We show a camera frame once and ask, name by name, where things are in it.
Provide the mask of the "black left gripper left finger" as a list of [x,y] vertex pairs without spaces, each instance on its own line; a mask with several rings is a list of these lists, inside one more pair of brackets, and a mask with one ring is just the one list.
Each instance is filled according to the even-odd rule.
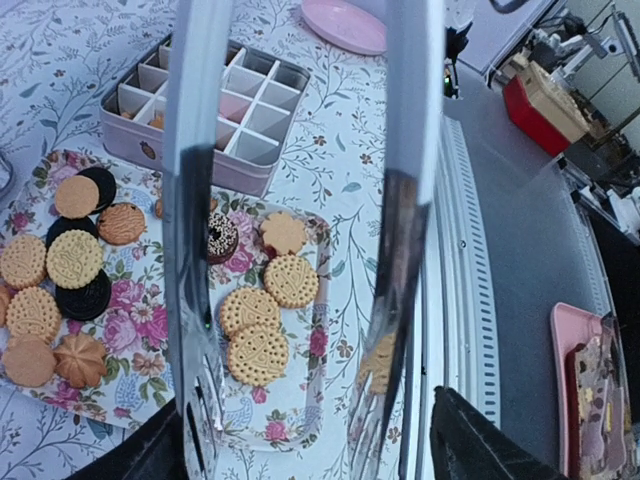
[[187,479],[182,441],[182,419],[171,400],[119,446],[67,479]]

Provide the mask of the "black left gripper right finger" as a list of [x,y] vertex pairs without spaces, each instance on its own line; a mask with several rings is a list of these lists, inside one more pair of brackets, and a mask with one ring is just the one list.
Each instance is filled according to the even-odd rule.
[[436,479],[565,477],[518,446],[456,390],[438,386],[434,393],[430,448]]

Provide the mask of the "metal serving tongs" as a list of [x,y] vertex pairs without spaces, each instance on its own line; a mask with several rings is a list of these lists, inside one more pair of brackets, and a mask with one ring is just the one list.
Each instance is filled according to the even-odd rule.
[[[175,401],[183,421],[188,478],[215,475],[223,411],[222,380],[262,386],[282,376],[288,344],[275,323],[281,308],[310,303],[319,278],[300,256],[306,227],[276,212],[264,222],[264,244],[275,258],[264,274],[266,290],[230,328],[219,351],[207,273],[213,146],[208,127],[189,125],[197,88],[220,88],[232,5],[183,1],[177,9],[169,67],[169,121],[164,132],[163,244],[170,363]],[[373,479],[379,470],[397,391],[410,373],[405,347],[414,319],[418,274],[435,196],[443,106],[445,5],[400,1],[387,16],[388,79],[386,144],[374,302],[363,352],[365,370],[349,416],[349,471]]]

